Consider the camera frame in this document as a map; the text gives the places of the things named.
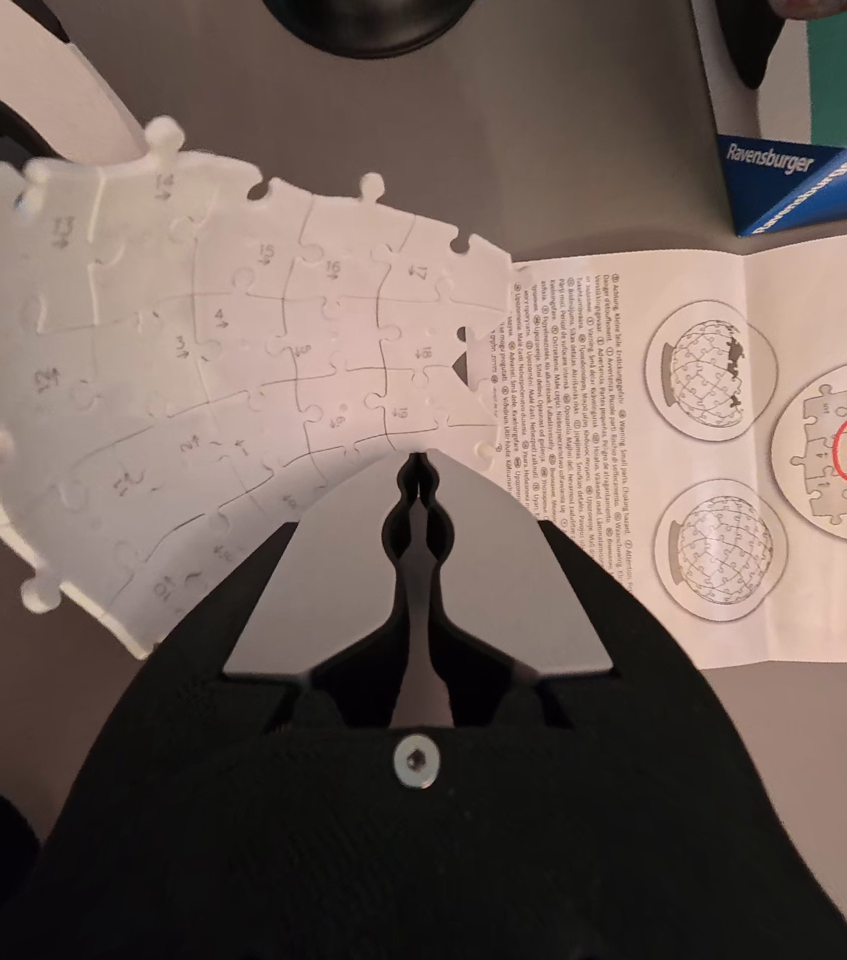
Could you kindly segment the white instruction leaflet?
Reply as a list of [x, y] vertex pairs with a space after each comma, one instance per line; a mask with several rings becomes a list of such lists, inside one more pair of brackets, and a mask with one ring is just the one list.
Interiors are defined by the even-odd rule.
[[494, 478], [701, 668], [847, 663], [847, 236], [516, 267]]

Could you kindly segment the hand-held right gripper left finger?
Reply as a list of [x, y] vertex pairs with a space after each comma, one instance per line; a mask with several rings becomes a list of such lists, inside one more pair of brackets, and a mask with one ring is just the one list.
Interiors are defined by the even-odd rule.
[[384, 626], [410, 543], [411, 453], [392, 453], [335, 486], [301, 517], [242, 630], [229, 677], [310, 678]]

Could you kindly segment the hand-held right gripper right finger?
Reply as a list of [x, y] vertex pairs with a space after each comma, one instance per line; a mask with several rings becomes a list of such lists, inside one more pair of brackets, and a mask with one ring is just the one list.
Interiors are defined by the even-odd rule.
[[433, 597], [451, 628], [530, 676], [613, 667], [536, 517], [503, 487], [438, 450], [425, 453]]

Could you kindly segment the black round ball stand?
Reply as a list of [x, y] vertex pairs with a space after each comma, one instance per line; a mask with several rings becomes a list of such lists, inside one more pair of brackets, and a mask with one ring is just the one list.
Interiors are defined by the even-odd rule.
[[290, 34], [337, 57], [379, 60], [404, 56], [440, 39], [465, 17], [472, 1], [265, 1]]

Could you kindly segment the assembled white puzzle section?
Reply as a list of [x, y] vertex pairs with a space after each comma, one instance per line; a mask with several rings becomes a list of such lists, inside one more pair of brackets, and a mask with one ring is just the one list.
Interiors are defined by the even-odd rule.
[[511, 255], [456, 226], [185, 150], [0, 162], [0, 540], [145, 659], [285, 522], [393, 452], [480, 473], [500, 427], [454, 369]]

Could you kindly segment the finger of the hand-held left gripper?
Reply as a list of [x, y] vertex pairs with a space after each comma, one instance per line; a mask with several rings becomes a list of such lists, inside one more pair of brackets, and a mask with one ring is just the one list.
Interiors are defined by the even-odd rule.
[[72, 43], [0, 38], [0, 138], [32, 156], [84, 164], [142, 158], [147, 143], [131, 114]]

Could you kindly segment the colourful puzzle box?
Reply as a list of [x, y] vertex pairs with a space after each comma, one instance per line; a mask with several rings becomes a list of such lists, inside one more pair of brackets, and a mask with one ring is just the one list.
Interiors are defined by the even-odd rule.
[[847, 219], [847, 1], [693, 1], [739, 237]]

